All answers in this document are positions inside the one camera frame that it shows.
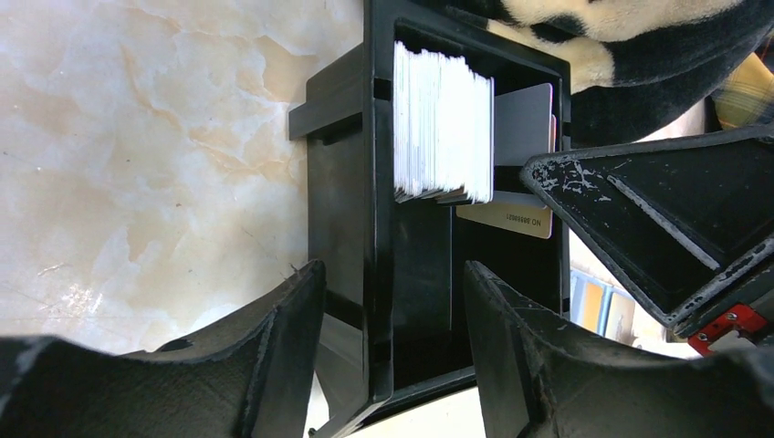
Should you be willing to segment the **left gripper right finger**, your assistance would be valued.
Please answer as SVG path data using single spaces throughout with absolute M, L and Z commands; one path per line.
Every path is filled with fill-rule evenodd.
M 465 312 L 489 437 L 770 437 L 773 350 L 695 360 L 603 338 L 465 263 Z

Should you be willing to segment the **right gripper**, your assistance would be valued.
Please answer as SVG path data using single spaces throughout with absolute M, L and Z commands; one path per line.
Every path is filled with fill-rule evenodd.
M 773 128 L 531 158 L 520 180 L 702 356 L 773 344 Z

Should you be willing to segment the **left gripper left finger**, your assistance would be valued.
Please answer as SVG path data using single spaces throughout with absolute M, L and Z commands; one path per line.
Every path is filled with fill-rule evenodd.
M 159 349 L 111 355 L 55 336 L 1 340 L 4 437 L 299 437 L 326 268 Z

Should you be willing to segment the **yellow plaid cloth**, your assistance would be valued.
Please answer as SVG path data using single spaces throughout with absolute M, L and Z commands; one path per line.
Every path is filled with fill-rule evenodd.
M 722 130 L 773 121 L 773 57 L 751 53 L 711 94 Z

